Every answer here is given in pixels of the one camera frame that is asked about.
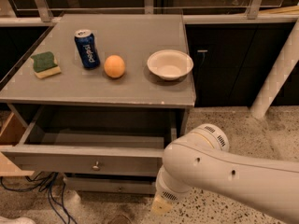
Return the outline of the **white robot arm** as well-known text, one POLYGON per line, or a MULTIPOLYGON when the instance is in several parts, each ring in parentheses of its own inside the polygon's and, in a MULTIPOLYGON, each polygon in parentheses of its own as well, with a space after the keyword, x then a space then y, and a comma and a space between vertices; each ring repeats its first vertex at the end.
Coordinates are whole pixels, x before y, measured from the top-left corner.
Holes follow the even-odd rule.
POLYGON ((232 154, 227 136, 212 124, 198 126, 165 148, 151 210, 168 212, 193 188, 299 224, 299 163, 232 154))

